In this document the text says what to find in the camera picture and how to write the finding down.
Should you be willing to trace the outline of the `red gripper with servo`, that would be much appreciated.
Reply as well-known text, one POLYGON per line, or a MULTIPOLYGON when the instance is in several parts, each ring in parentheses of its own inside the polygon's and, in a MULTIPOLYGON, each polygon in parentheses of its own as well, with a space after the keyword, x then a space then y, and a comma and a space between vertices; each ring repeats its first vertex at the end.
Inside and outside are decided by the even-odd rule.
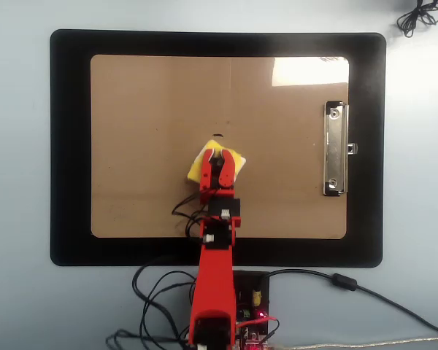
POLYGON ((211 197, 234 197, 235 162, 231 152, 222 149, 222 158, 213 157, 214 149, 206 149, 201 161, 200 200, 209 201, 211 197))

